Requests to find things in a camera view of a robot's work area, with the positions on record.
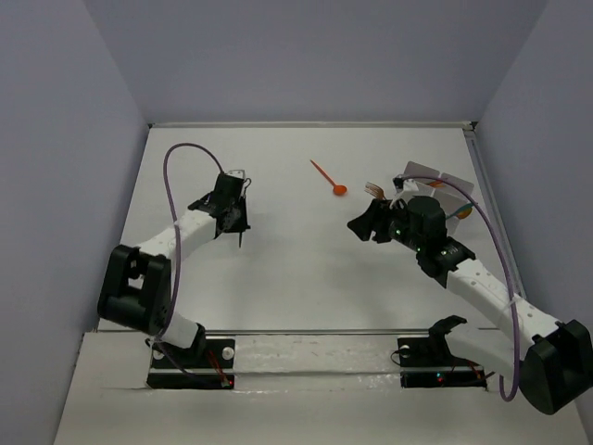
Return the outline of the copper metal spoon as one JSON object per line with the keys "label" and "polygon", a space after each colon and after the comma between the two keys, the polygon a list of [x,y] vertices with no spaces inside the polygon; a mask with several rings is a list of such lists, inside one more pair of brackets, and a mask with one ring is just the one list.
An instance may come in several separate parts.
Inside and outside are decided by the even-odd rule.
{"label": "copper metal spoon", "polygon": [[463,220],[463,219],[467,218],[472,213],[472,211],[473,211],[472,208],[462,210],[457,213],[456,217],[460,220]]}

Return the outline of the teal plastic knife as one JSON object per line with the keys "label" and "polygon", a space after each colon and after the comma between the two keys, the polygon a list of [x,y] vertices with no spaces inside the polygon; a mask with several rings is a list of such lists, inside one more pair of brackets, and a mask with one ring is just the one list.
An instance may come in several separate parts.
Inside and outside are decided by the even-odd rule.
{"label": "teal plastic knife", "polygon": [[462,211],[462,210],[468,209],[468,208],[472,208],[472,209],[473,209],[473,208],[474,208],[474,205],[473,205],[473,203],[466,203],[466,204],[462,205],[461,207],[459,207],[458,209],[456,209],[456,210],[454,210],[452,213],[450,213],[450,214],[447,216],[447,219],[448,219],[448,220],[449,220],[449,219],[453,219],[453,218],[455,218],[455,219],[458,219],[458,218],[456,217],[457,213],[458,213],[458,212],[460,212],[460,211]]}

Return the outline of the copper metal fork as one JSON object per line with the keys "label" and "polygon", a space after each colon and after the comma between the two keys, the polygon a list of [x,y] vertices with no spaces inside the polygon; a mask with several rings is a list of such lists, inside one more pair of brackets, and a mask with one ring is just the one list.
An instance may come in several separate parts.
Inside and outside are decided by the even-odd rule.
{"label": "copper metal fork", "polygon": [[385,200],[385,191],[377,184],[367,182],[365,184],[364,190],[375,199]]}

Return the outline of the orange plastic spoon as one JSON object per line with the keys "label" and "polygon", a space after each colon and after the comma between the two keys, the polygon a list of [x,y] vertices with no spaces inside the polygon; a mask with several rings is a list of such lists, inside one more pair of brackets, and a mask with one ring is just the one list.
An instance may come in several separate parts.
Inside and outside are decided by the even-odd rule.
{"label": "orange plastic spoon", "polygon": [[311,159],[309,162],[317,170],[317,172],[331,185],[333,194],[335,196],[342,197],[347,194],[347,187],[345,185],[336,183],[334,179],[313,159]]}

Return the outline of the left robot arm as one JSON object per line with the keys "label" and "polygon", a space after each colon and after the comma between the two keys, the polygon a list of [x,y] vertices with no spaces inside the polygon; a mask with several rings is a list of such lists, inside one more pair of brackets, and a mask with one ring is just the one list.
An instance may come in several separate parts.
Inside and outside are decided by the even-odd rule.
{"label": "left robot arm", "polygon": [[99,294],[99,317],[152,337],[176,362],[200,363],[205,328],[176,311],[174,280],[180,276],[182,261],[198,248],[223,234],[241,235],[249,229],[250,183],[243,170],[221,173],[214,189],[190,204],[173,225],[138,246],[116,246]]}

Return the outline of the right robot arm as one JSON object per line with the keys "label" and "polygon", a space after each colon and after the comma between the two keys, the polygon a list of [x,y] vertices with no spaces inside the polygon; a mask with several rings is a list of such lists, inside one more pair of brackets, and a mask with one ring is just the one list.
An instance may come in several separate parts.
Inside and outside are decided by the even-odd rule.
{"label": "right robot arm", "polygon": [[374,199],[347,224],[363,242],[396,241],[413,250],[422,271],[463,298],[512,343],[511,375],[539,412],[553,415],[592,387],[592,341],[576,320],[563,323],[516,296],[475,254],[448,235],[433,197],[391,204]]}

